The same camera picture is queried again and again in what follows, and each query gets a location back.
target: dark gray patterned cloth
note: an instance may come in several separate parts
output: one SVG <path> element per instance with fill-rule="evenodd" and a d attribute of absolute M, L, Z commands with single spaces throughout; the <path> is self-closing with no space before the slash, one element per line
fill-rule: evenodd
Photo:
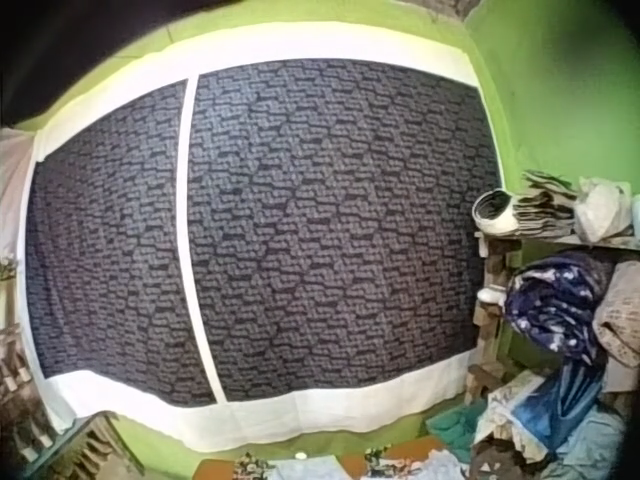
<path fill-rule="evenodd" d="M 175 240 L 184 90 L 169 85 L 118 108 L 36 166 L 27 297 L 46 377 L 89 369 L 171 404 L 215 402 Z"/>
<path fill-rule="evenodd" d="M 352 60 L 210 73 L 189 162 L 193 271 L 229 400 L 362 387 L 473 346 L 469 212 L 499 185 L 476 89 Z"/>

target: shelf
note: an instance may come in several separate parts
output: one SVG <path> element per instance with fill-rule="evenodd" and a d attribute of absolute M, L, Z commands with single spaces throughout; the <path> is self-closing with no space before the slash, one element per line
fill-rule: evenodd
<path fill-rule="evenodd" d="M 577 235 L 568 235 L 566 237 L 525 237 L 520 235 L 492 236 L 485 235 L 482 232 L 476 232 L 477 238 L 485 237 L 491 240 L 519 240 L 523 242 L 543 242 L 556 243 L 559 245 L 583 245 L 590 247 L 615 248 L 618 250 L 640 251 L 640 240 L 635 237 L 611 237 L 601 242 L 589 245 L 584 243 Z"/>

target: blue fabric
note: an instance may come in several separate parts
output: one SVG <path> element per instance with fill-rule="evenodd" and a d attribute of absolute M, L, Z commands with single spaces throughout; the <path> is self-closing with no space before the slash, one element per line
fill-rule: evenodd
<path fill-rule="evenodd" d="M 600 351 L 593 315 L 613 268 L 606 254 L 584 250 L 533 262 L 511 280 L 505 318 L 538 345 L 591 365 Z"/>
<path fill-rule="evenodd" d="M 540 480 L 606 480 L 623 436 L 624 422 L 618 415 L 592 408 L 558 448 L 558 461 L 542 472 Z"/>
<path fill-rule="evenodd" d="M 602 389 L 604 369 L 582 362 L 565 364 L 512 411 L 550 452 L 555 452 L 592 409 Z"/>

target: wooden table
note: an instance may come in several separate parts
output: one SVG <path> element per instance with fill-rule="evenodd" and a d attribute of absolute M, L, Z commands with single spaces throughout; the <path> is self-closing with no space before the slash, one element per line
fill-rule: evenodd
<path fill-rule="evenodd" d="M 420 437 L 409 442 L 393 445 L 385 454 L 385 458 L 400 460 L 411 458 L 422 462 L 429 457 L 432 450 L 444 450 L 444 445 L 434 436 Z M 366 471 L 363 454 L 350 454 L 338 457 L 338 461 L 353 479 L 359 479 Z M 207 459 L 200 462 L 193 480 L 231 480 L 233 462 L 228 460 Z"/>

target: white stripe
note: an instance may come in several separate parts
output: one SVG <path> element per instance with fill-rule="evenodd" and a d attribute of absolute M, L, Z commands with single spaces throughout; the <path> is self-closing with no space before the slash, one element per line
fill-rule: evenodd
<path fill-rule="evenodd" d="M 178 135 L 178 159 L 176 163 L 176 235 L 178 243 L 178 258 L 180 259 L 180 271 L 182 272 L 182 285 L 187 299 L 187 308 L 193 327 L 202 365 L 204 366 L 211 390 L 218 403 L 227 403 L 227 397 L 218 378 L 216 366 L 207 341 L 207 334 L 202 323 L 202 314 L 198 302 L 196 282 L 191 266 L 191 247 L 189 245 L 189 219 L 187 193 L 189 189 L 189 143 L 191 141 L 191 118 L 193 117 L 193 104 L 198 88 L 198 76 L 187 80 L 187 88 L 184 92 L 182 115 L 180 116 L 180 133 Z"/>
<path fill-rule="evenodd" d="M 38 157 L 41 149 L 42 137 L 38 133 L 33 142 L 29 171 L 25 179 L 22 199 L 20 201 L 20 225 L 18 227 L 18 241 L 16 246 L 16 259 L 18 262 L 18 268 L 16 270 L 16 303 L 18 321 L 20 322 L 22 332 L 22 345 L 24 347 L 25 359 L 31 369 L 31 376 L 33 377 L 36 388 L 40 393 L 42 402 L 49 413 L 52 426 L 58 432 L 62 432 L 71 426 L 76 415 L 69 404 L 65 401 L 64 397 L 53 390 L 51 385 L 47 383 L 44 378 L 42 368 L 40 367 L 40 361 L 38 360 L 38 355 L 36 353 L 33 334 L 31 333 L 31 323 L 29 320 L 29 309 L 27 305 L 27 280 L 25 268 L 27 212 L 29 208 L 29 195 L 31 193 L 31 183 L 33 181 L 36 158 Z"/>
<path fill-rule="evenodd" d="M 44 158 L 82 129 L 157 88 L 191 76 L 274 60 L 340 58 L 398 65 L 478 87 L 466 53 L 433 40 L 340 22 L 266 23 L 220 30 L 136 60 L 77 97 L 45 125 Z"/>
<path fill-rule="evenodd" d="M 88 370 L 47 380 L 78 416 L 111 410 L 199 452 L 279 442 L 303 433 L 369 432 L 462 393 L 472 352 L 362 388 L 296 391 L 279 397 L 179 408 Z"/>

